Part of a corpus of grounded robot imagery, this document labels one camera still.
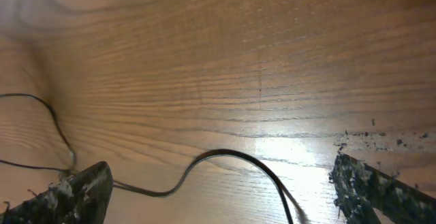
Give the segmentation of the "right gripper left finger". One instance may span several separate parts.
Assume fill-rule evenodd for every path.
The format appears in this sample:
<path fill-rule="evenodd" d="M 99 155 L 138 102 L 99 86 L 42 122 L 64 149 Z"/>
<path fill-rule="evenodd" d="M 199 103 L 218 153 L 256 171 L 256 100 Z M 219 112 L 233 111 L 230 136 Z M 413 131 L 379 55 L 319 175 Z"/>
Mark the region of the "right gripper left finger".
<path fill-rule="evenodd" d="M 100 161 L 34 198 L 1 213 L 5 224 L 102 224 L 110 202 L 113 177 Z"/>

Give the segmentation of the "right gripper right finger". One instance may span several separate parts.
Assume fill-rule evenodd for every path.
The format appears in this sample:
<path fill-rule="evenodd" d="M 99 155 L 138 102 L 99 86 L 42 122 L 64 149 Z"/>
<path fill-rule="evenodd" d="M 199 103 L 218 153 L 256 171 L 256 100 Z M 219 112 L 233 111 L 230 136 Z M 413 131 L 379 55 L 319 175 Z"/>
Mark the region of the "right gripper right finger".
<path fill-rule="evenodd" d="M 434 197 L 347 154 L 336 156 L 329 179 L 347 223 L 379 223 L 375 210 L 393 223 L 435 222 Z"/>

